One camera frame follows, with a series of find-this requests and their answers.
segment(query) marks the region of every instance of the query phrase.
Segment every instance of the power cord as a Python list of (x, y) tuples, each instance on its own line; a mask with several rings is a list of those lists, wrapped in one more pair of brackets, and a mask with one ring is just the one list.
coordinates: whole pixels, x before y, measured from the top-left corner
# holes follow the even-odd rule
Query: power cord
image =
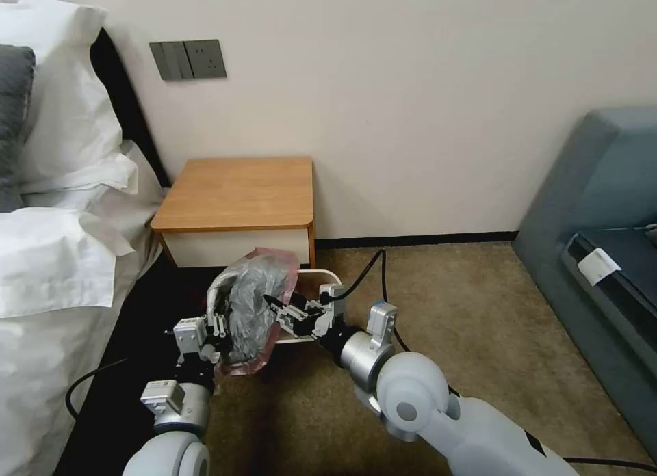
[[(336, 297), (331, 297), (329, 296), (328, 293), (323, 293), (323, 296), (320, 296), (320, 303), (322, 305), (329, 304), (331, 302), (334, 302), (335, 300), (342, 300), (343, 298), (347, 298), (351, 293), (358, 288), (358, 285), (361, 284), (363, 279), (367, 276), (368, 272), (372, 269), (374, 266), (375, 262), (378, 260), (378, 258), (381, 257), (381, 291), (383, 292), (383, 301), (387, 302), (388, 301), (388, 290), (385, 284), (385, 249), (379, 249), (376, 251), (376, 254), (370, 259), (370, 262), (365, 266), (363, 271), (359, 274), (358, 278), (351, 284), (350, 287), (346, 289), (345, 292), (341, 293), (340, 295)], [(410, 351), (409, 347), (406, 346), (406, 343), (402, 339), (402, 337), (399, 335), (399, 332), (397, 331), (397, 327), (394, 328), (393, 333), (395, 334), (395, 337), (397, 338), (397, 342), (399, 343), (399, 346), (402, 347), (404, 351)]]
[(115, 367), (116, 365), (120, 365), (121, 363), (124, 363), (128, 361), (129, 358), (123, 358), (121, 360), (115, 361), (113, 363), (108, 363), (107, 365), (103, 365), (102, 367), (98, 367), (95, 370), (91, 370), (89, 373), (85, 373), (83, 376), (81, 376), (78, 380), (73, 382), (71, 386), (68, 388), (66, 391), (66, 398), (64, 399), (64, 403), (66, 404), (66, 409), (68, 410), (68, 413), (70, 414), (71, 418), (77, 421), (79, 417), (79, 413), (75, 410), (73, 407), (73, 403), (70, 402), (70, 397), (73, 395), (73, 391), (85, 380), (87, 380), (89, 377), (93, 377), (97, 373), (102, 372), (103, 370), (106, 370), (111, 367)]
[[(326, 296), (320, 297), (321, 303), (328, 304), (335, 300), (342, 300), (343, 298), (347, 298), (358, 287), (358, 285), (361, 284), (361, 281), (363, 281), (363, 279), (367, 276), (368, 272), (370, 272), (372, 266), (374, 266), (374, 263), (379, 257), (381, 257), (381, 291), (383, 292), (383, 301), (387, 302), (388, 290), (385, 283), (386, 255), (385, 255), (385, 249), (379, 249), (376, 251), (376, 254), (374, 254), (374, 256), (370, 259), (370, 262), (365, 266), (365, 268), (360, 273), (358, 278), (356, 278), (356, 280), (352, 283), (352, 285), (349, 288), (347, 288), (347, 290), (344, 293), (338, 295), (337, 297), (331, 297), (327, 293), (325, 293)], [(397, 332), (397, 328), (395, 328), (394, 333), (402, 349), (404, 351), (410, 351), (409, 347), (406, 346), (406, 343), (402, 340), (401, 336), (399, 335), (399, 332)], [(451, 393), (456, 392), (451, 386), (449, 386), (449, 389)], [(577, 457), (570, 457), (563, 459), (569, 464), (595, 464), (598, 466), (616, 466), (616, 467), (624, 467), (631, 469), (639, 469), (640, 471), (647, 471), (649, 473), (657, 474), (657, 466), (651, 466), (650, 464), (643, 464), (641, 462), (632, 462), (632, 461), (620, 460), (620, 459), (577, 458)]]
[(648, 473), (657, 473), (657, 466), (644, 464), (642, 462), (632, 462), (621, 459), (598, 459), (598, 458), (563, 458), (568, 464), (595, 464), (598, 466), (616, 466), (631, 469), (639, 469)]

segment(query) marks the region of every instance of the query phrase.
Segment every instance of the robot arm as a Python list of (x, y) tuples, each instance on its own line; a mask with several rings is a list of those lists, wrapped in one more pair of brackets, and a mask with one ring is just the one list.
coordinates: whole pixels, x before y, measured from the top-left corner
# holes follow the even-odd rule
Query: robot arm
[[(300, 320), (312, 321), (268, 299), (272, 309), (292, 331)], [(317, 308), (317, 302), (310, 302)], [(314, 337), (335, 362), (349, 371), (358, 399), (396, 438), (411, 442), (418, 437), (442, 454), (454, 476), (572, 476), (577, 472), (537, 438), (488, 403), (450, 392), (441, 369), (415, 352), (394, 354), (391, 336), (397, 309), (380, 302), (373, 305), (367, 331), (349, 327), (341, 315), (331, 317), (330, 327)]]
[[(387, 431), (412, 442), (423, 438), (448, 461), (454, 476), (573, 476), (574, 469), (509, 418), (479, 399), (450, 392), (440, 368), (419, 353), (395, 354), (391, 337), (397, 308), (380, 302), (367, 330), (344, 321), (341, 285), (322, 285), (320, 296), (284, 305), (265, 296), (281, 327), (311, 335), (354, 381), (361, 403)], [(128, 462), (124, 476), (206, 476), (209, 453), (201, 442), (214, 389), (214, 363), (230, 338), (208, 314), (180, 321), (180, 351), (170, 380), (149, 382), (142, 403), (155, 416), (156, 437)]]

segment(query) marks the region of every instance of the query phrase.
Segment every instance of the gray pillow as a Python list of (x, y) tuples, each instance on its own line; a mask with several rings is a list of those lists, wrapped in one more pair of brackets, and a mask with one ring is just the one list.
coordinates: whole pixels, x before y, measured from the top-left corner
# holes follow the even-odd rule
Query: gray pillow
[(0, 213), (23, 207), (16, 166), (33, 78), (32, 49), (0, 44)]

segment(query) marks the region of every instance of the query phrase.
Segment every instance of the beige carpet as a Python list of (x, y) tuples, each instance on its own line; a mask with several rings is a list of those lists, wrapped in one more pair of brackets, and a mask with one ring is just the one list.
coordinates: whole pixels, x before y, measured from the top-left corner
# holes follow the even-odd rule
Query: beige carpet
[[(320, 252), (318, 266), (351, 283), (373, 253)], [(392, 248), (387, 267), (400, 334), (461, 395), (488, 401), (561, 455), (649, 462), (509, 244)], [(360, 326), (381, 296), (378, 271), (348, 302)], [(206, 437), (213, 475), (450, 474), (425, 442), (388, 436), (317, 345), (277, 346), (258, 375), (220, 388)]]

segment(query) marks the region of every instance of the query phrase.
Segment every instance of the bedside table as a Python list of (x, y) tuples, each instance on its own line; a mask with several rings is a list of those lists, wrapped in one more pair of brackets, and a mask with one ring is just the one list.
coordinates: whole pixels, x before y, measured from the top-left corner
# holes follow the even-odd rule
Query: bedside table
[(151, 228), (179, 267), (226, 266), (268, 247), (314, 268), (312, 159), (191, 159)]

